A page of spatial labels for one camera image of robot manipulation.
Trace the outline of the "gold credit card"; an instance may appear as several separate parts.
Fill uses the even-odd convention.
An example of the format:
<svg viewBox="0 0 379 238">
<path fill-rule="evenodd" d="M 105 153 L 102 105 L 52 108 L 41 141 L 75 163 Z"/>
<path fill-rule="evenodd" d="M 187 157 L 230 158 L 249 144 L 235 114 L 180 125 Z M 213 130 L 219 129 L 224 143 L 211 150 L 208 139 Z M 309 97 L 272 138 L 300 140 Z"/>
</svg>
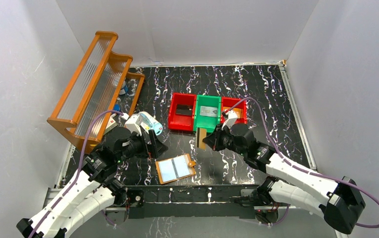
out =
<svg viewBox="0 0 379 238">
<path fill-rule="evenodd" d="M 206 144 L 203 142 L 203 140 L 207 136 L 207 130 L 202 127 L 198 127 L 196 130 L 196 146 L 197 148 L 206 149 Z"/>
</svg>

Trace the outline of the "orange leather card holder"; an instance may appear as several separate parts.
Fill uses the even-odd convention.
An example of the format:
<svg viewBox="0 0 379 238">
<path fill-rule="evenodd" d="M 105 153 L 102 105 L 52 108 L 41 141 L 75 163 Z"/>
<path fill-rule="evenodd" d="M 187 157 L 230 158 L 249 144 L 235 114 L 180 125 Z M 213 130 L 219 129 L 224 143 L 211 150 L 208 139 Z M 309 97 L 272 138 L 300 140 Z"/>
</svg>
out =
<svg viewBox="0 0 379 238">
<path fill-rule="evenodd" d="M 156 161 L 156 170 L 160 184 L 167 184 L 196 174 L 194 167 L 196 162 L 189 154 L 183 154 L 173 158 Z"/>
</svg>

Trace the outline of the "white credit card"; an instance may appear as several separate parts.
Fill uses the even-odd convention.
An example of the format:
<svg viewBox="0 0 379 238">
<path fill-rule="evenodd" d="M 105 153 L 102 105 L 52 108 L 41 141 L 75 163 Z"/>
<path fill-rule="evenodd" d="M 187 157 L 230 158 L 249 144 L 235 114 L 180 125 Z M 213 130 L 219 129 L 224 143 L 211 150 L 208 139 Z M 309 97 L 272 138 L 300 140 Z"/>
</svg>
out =
<svg viewBox="0 0 379 238">
<path fill-rule="evenodd" d="M 200 106 L 200 116 L 217 117 L 218 109 L 216 107 Z"/>
</svg>

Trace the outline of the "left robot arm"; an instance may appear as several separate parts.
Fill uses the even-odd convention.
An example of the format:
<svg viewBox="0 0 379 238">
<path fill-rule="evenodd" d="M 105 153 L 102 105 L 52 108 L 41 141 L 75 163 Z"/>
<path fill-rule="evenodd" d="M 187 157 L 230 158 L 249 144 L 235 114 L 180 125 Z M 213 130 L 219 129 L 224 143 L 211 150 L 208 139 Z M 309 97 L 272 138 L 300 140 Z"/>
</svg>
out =
<svg viewBox="0 0 379 238">
<path fill-rule="evenodd" d="M 72 180 L 32 218 L 16 227 L 25 238 L 66 238 L 105 208 L 129 202 L 127 187 L 115 178 L 118 164 L 133 158 L 157 159 L 168 147 L 150 129 L 138 134 L 122 127 L 113 148 L 97 145 Z"/>
</svg>

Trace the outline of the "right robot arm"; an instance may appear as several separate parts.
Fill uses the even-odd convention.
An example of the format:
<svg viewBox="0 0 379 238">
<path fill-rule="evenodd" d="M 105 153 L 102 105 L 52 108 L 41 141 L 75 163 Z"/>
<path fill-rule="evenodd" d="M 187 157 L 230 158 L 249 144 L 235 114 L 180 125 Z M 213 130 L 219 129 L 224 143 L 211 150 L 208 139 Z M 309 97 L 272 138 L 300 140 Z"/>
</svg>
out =
<svg viewBox="0 0 379 238">
<path fill-rule="evenodd" d="M 200 140 L 214 151 L 224 149 L 243 156 L 251 168 L 268 174 L 254 193 L 264 205 L 274 202 L 302 208 L 322 217 L 333 229 L 351 234 L 366 207 L 355 181 L 344 176 L 340 181 L 325 178 L 256 140 L 246 124 L 232 127 L 218 124 Z"/>
</svg>

